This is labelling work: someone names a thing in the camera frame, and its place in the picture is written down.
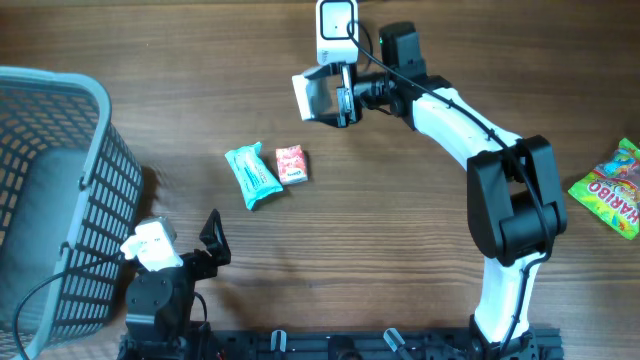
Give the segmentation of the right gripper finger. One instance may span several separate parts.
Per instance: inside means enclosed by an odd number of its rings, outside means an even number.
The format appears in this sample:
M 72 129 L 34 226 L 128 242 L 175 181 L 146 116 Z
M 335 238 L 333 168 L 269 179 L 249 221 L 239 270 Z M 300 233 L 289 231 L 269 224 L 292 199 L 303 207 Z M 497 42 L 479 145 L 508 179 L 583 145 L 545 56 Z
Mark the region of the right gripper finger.
M 337 76 L 342 73 L 343 65 L 341 63 L 329 63 L 326 65 L 318 65 L 305 70 L 302 76 L 308 80 L 319 80 L 332 76 Z
M 313 115 L 313 122 L 319 122 L 334 128 L 346 128 L 349 125 L 349 119 L 342 113 L 323 113 Z

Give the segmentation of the white blue paper box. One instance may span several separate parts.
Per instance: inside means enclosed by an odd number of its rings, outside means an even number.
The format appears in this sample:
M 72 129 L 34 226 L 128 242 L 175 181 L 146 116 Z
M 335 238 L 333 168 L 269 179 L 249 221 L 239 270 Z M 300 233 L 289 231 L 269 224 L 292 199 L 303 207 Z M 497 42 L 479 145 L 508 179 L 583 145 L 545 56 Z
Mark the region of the white blue paper box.
M 303 121 L 311 121 L 329 110 L 333 104 L 326 77 L 311 79 L 304 74 L 292 77 L 293 89 Z

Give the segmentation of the small orange candy box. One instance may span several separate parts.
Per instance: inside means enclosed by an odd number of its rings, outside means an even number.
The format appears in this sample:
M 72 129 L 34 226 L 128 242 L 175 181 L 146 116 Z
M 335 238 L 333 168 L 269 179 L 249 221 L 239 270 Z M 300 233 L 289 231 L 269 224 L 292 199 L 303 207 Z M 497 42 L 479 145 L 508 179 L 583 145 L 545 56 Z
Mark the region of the small orange candy box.
M 282 185 L 308 180 L 306 156 L 300 145 L 276 149 L 278 177 Z

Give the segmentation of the teal tissue packet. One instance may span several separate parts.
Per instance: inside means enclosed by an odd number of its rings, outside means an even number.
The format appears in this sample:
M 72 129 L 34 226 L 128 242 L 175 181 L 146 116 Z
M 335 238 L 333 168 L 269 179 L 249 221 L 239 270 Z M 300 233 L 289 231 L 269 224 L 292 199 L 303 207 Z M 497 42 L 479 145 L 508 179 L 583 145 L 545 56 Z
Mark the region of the teal tissue packet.
M 256 142 L 225 154 L 249 211 L 254 209 L 258 201 L 283 191 L 281 183 L 260 158 L 261 149 L 262 143 Z

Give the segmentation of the Haribo gummy candy bag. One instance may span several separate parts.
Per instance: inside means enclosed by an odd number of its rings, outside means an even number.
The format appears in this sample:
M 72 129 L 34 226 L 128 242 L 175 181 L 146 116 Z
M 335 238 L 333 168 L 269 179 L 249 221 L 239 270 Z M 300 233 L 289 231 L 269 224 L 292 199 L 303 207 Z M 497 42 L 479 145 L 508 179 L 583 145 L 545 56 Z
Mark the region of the Haribo gummy candy bag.
M 568 193 L 627 240 L 639 235 L 639 147 L 627 138 Z

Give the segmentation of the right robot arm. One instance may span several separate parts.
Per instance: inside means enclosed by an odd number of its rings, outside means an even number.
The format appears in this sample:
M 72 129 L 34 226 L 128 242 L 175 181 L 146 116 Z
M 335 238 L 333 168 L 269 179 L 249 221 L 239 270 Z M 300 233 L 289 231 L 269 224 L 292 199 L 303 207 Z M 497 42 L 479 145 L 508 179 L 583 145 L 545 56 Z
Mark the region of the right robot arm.
M 467 175 L 467 221 L 484 258 L 482 291 L 461 339 L 428 334 L 428 357 L 560 359 L 555 329 L 530 325 L 527 313 L 539 267 L 552 254 L 567 214 L 555 157 L 542 136 L 520 137 L 466 105 L 451 83 L 431 75 L 410 22 L 383 27 L 378 71 L 359 74 L 368 54 L 354 20 L 316 24 L 316 67 L 293 79 L 301 117 L 344 128 L 364 109 L 401 118 L 444 148 Z

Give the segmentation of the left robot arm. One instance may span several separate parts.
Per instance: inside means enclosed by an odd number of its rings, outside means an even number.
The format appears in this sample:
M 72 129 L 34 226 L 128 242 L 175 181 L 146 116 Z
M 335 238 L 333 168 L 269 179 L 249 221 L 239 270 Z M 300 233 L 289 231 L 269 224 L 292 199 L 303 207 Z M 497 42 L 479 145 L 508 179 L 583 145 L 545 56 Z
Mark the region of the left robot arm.
M 195 291 L 200 280 L 213 278 L 231 262 L 221 217 L 214 209 L 199 240 L 203 250 L 179 255 L 174 227 L 165 216 L 140 222 L 120 251 L 140 263 L 137 277 L 126 290 L 127 332 L 121 337 L 120 359 L 223 359 L 225 351 L 210 323 L 193 321 Z

